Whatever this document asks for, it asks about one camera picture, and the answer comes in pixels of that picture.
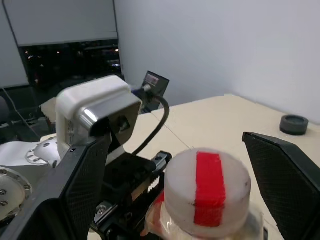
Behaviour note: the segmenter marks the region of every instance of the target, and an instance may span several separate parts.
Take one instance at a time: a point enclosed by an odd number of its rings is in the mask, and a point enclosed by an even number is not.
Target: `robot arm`
[[[63,91],[56,102],[56,144],[62,161],[47,171],[2,239],[30,236],[35,228],[53,239],[86,239],[101,199],[107,156],[129,140],[140,107],[141,100],[117,76]],[[56,227],[66,235],[53,234]]]

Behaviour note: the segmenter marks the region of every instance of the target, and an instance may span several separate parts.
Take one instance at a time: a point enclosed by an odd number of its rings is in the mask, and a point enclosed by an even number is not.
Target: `metal screw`
[[[1,175],[6,175],[8,172],[5,169],[0,169],[0,174]]]
[[[3,207],[4,207],[4,206],[7,206],[7,205],[8,205],[8,202],[7,202],[7,201],[0,201],[0,205],[3,206]]]
[[[107,207],[105,205],[100,205],[97,208],[96,214],[102,215],[107,211]]]
[[[132,212],[127,212],[125,215],[124,215],[124,218],[126,221],[129,221],[131,218],[132,218]]]

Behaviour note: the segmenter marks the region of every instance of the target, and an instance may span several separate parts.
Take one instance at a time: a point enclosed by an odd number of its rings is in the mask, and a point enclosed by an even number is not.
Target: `beige table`
[[[124,145],[133,152],[157,126],[163,109],[140,115],[132,138]],[[309,124],[304,136],[289,136],[279,131],[284,113],[245,100],[226,95],[173,106],[166,126],[139,154],[151,159],[160,150],[173,156],[190,148],[206,147],[227,152],[248,168],[252,178],[251,201],[260,207],[269,230],[269,240],[281,240],[277,224],[261,197],[254,171],[242,142],[243,132],[255,132],[277,137],[298,145],[320,167],[320,126]],[[89,234],[89,239],[97,235]]]
[[[163,109],[152,114],[160,120]],[[306,135],[290,136],[279,130],[283,115],[282,112],[241,97],[226,95],[173,106],[166,122],[166,127],[189,148],[221,150],[245,164],[252,178],[251,201],[262,209],[266,225],[274,228],[274,233],[269,236],[271,240],[280,238],[280,234],[261,197],[246,146],[242,142],[243,132],[259,133],[294,143],[320,167],[320,126],[310,123]]]

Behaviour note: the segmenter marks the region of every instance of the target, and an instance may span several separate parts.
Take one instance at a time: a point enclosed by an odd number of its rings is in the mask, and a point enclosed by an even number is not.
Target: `black device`
[[[296,145],[245,132],[256,180],[285,240],[320,239],[320,169]]]
[[[159,152],[151,161],[137,154],[165,124],[168,103],[157,128],[132,154],[119,151],[131,136],[140,103],[122,98],[117,112],[95,117],[89,138],[70,147],[61,164],[52,168],[25,200],[14,219],[1,222],[2,240],[85,240],[91,227],[102,239],[139,239],[149,206],[164,189],[164,169],[172,156]],[[106,166],[107,157],[114,160]],[[159,184],[149,191],[153,181]],[[146,239],[154,239],[151,233]]]
[[[51,91],[108,75],[121,75],[118,40],[19,47],[30,85]]]
[[[151,91],[157,95],[157,96],[164,96],[167,87],[169,85],[170,80],[160,76],[158,74],[155,74],[154,72],[148,71],[145,75],[144,81],[142,83],[142,87],[145,85],[149,85],[151,88]],[[150,102],[145,107],[145,112],[152,112],[154,110],[157,110],[159,108],[159,103],[156,101]]]
[[[309,120],[302,116],[285,115],[281,118],[280,131],[294,136],[304,135],[308,129]]]

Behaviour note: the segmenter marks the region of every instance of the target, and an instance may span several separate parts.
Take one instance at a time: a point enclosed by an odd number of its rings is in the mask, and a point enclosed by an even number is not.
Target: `red stripe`
[[[165,191],[162,190],[162,192],[159,194],[159,196],[156,198],[155,203],[162,203],[165,201]]]
[[[196,153],[195,215],[193,222],[218,227],[222,222],[226,189],[219,154]]]

